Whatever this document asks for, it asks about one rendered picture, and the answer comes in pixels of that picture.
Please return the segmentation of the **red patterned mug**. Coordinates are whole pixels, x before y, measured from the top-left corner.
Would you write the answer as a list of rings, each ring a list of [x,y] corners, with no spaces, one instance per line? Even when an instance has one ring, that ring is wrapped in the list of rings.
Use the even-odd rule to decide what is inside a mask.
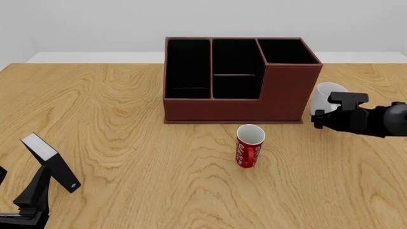
[[[265,131],[257,125],[240,126],[237,129],[236,163],[243,168],[254,167],[265,137]]]

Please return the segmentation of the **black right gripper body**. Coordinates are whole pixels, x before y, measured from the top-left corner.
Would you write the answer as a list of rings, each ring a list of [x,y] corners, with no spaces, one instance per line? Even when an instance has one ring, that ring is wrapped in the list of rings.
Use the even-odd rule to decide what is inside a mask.
[[[315,110],[315,114],[311,116],[311,122],[316,129],[323,129],[324,110]]]

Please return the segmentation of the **white mug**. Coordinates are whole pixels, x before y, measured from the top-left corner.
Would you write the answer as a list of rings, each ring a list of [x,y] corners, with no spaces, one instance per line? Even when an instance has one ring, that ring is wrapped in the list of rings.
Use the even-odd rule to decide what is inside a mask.
[[[325,113],[329,113],[333,112],[340,106],[340,104],[332,104],[328,102],[328,97],[332,92],[348,92],[348,90],[336,83],[319,83],[310,103],[310,113],[312,116],[317,110],[324,110]]]

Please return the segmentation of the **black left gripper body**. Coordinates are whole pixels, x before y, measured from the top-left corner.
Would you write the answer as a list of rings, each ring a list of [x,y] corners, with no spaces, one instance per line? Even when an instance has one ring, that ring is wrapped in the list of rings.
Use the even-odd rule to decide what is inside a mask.
[[[0,213],[0,229],[45,229],[48,218],[48,211],[36,209],[22,210],[19,213]]]

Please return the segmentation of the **red-brown desk caddy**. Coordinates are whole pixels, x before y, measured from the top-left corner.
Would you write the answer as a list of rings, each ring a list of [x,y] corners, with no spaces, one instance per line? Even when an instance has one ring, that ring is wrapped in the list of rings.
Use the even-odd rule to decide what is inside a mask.
[[[301,38],[165,41],[165,123],[301,123],[322,63]]]

